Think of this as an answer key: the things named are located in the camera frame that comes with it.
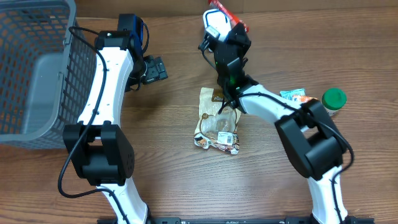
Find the red snack bar box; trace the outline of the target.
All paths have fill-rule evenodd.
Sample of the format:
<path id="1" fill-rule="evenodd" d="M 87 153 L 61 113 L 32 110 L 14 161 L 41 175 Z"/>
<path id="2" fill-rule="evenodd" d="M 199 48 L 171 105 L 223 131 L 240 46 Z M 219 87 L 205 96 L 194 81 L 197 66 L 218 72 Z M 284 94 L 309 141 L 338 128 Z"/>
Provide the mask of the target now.
<path id="1" fill-rule="evenodd" d="M 246 33 L 249 32 L 249 26 L 247 26 L 239 17 L 234 15 L 230 10 L 228 10 L 219 0 L 208 0 L 208 4 L 221 11 L 231 23 L 231 27 L 234 28 L 238 24 L 242 24 Z"/>

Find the teal white tissue pack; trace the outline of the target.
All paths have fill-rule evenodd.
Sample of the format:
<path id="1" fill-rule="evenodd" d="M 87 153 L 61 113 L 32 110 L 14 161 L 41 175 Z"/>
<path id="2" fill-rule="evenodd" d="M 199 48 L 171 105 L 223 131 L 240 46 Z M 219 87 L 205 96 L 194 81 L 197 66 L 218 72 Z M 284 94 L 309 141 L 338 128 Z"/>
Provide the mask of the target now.
<path id="1" fill-rule="evenodd" d="M 288 100 L 293 100 L 293 97 L 297 96 L 305 96 L 305 89 L 304 88 L 299 88 L 299 89 L 294 89 L 294 90 L 282 90 L 280 91 L 280 96 L 288 99 Z"/>

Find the small orange box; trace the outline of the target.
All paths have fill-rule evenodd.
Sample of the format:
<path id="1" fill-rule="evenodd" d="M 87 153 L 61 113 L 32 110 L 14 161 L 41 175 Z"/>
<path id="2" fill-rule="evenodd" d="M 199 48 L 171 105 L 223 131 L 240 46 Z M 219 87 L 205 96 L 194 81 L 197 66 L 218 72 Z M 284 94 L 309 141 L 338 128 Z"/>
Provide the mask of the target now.
<path id="1" fill-rule="evenodd" d="M 303 95 L 293 95 L 292 96 L 292 101 L 299 102 L 299 103 L 306 103 L 310 100 L 316 100 L 316 98 L 313 98 L 311 96 L 303 96 Z"/>

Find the white snack wrapper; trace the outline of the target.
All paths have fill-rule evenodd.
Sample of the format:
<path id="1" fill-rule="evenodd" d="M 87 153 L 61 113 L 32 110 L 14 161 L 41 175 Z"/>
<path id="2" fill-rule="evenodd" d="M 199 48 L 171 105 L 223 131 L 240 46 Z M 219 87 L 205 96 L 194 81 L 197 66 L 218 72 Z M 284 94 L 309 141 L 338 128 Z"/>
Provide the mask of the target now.
<path id="1" fill-rule="evenodd" d="M 194 132 L 193 142 L 203 149 L 217 148 L 227 154 L 239 153 L 238 121 L 241 112 L 226 103 L 219 89 L 205 88 L 200 91 L 199 121 Z"/>

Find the green lid jar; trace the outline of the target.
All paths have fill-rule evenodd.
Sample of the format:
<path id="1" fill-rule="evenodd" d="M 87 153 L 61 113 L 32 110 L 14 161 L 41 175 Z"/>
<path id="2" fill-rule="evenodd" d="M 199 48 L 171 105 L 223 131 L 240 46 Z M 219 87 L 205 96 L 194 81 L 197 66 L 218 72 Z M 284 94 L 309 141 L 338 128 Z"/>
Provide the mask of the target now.
<path id="1" fill-rule="evenodd" d="M 321 102 L 330 116 L 336 114 L 347 102 L 345 92 L 339 88 L 330 88 L 322 95 Z"/>

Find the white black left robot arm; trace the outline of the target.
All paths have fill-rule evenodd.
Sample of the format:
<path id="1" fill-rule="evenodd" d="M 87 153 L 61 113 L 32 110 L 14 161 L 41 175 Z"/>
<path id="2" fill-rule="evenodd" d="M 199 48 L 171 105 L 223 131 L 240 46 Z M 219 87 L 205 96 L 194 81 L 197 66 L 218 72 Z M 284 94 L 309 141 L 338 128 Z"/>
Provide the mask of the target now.
<path id="1" fill-rule="evenodd" d="M 160 58 L 144 56 L 148 42 L 149 33 L 136 28 L 97 34 L 91 46 L 97 63 L 90 94 L 76 124 L 63 130 L 69 155 L 58 177 L 58 191 L 67 198 L 103 193 L 116 214 L 112 223 L 155 223 L 133 181 L 134 150 L 120 128 L 125 92 L 167 78 Z M 95 189 L 66 193 L 62 180 L 69 164 Z"/>

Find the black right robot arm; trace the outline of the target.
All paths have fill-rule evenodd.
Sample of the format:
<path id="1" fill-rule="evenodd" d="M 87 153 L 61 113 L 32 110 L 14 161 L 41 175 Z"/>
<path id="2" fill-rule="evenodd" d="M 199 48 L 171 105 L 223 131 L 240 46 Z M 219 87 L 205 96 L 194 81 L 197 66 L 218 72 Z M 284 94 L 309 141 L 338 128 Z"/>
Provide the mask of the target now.
<path id="1" fill-rule="evenodd" d="M 353 149 L 321 101 L 287 100 L 245 74 L 245 54 L 251 41 L 242 23 L 236 24 L 224 41 L 210 26 L 205 34 L 208 48 L 214 53 L 213 68 L 225 97 L 223 106 L 273 124 L 290 163 L 308 180 L 313 200 L 312 219 L 317 223 L 346 223 L 348 212 L 343 205 L 340 175 L 346 170 L 343 154 Z"/>

